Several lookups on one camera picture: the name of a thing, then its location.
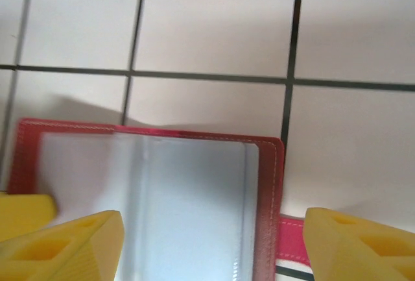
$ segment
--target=red card holder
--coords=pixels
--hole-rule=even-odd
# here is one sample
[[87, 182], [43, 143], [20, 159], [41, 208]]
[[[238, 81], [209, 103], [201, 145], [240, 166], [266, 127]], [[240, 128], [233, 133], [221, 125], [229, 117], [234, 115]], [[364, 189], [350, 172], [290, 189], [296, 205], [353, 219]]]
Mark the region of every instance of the red card holder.
[[259, 148], [259, 180], [255, 224], [254, 280], [274, 280], [277, 258], [309, 265], [302, 238], [303, 221], [279, 215], [284, 162], [284, 148], [281, 140], [261, 136], [22, 119], [18, 125], [12, 170], [7, 187], [8, 193], [36, 193], [36, 173], [41, 138], [43, 134], [51, 132], [109, 135], [123, 132], [148, 136], [241, 141], [256, 144]]

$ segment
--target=tiled floor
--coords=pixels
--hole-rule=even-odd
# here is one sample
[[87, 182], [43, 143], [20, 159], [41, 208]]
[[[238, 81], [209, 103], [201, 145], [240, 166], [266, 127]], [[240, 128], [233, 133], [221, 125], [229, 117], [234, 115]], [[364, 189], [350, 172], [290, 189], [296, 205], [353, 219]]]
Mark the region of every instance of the tiled floor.
[[411, 0], [0, 0], [0, 12], [3, 186], [19, 117], [280, 136], [284, 213], [323, 206], [415, 232]]

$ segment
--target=yellow plastic piece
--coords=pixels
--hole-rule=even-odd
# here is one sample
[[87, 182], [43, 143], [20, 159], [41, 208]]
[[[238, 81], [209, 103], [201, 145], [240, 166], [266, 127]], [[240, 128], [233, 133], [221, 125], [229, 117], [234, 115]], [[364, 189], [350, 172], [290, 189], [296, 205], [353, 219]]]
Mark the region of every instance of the yellow plastic piece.
[[304, 242], [316, 281], [415, 281], [415, 234], [309, 208]]
[[105, 211], [0, 243], [0, 281], [113, 281], [121, 214]]
[[0, 192], [0, 242], [39, 230], [56, 216], [48, 195], [7, 195]]

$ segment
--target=pink strap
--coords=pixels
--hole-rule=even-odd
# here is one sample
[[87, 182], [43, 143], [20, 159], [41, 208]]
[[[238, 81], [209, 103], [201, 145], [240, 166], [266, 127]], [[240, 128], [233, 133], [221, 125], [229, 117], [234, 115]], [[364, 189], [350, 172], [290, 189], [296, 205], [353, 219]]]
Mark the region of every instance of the pink strap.
[[299, 219], [280, 217], [277, 258], [310, 266], [303, 240], [303, 224]]

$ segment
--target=red leather wallet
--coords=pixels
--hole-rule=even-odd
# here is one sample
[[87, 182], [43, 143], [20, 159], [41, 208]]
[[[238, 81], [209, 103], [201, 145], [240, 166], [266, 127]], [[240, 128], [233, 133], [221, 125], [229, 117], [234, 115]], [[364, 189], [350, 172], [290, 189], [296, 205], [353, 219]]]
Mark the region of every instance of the red leather wallet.
[[192, 138], [198, 140], [241, 141], [259, 148], [259, 180], [255, 224], [253, 280], [274, 280], [276, 259], [309, 265], [302, 238], [303, 221], [279, 214], [283, 189], [284, 147], [277, 138], [121, 127], [116, 125], [22, 119], [18, 125], [12, 170], [7, 187], [10, 194], [37, 192], [37, 165], [42, 134], [50, 132], [114, 134]]

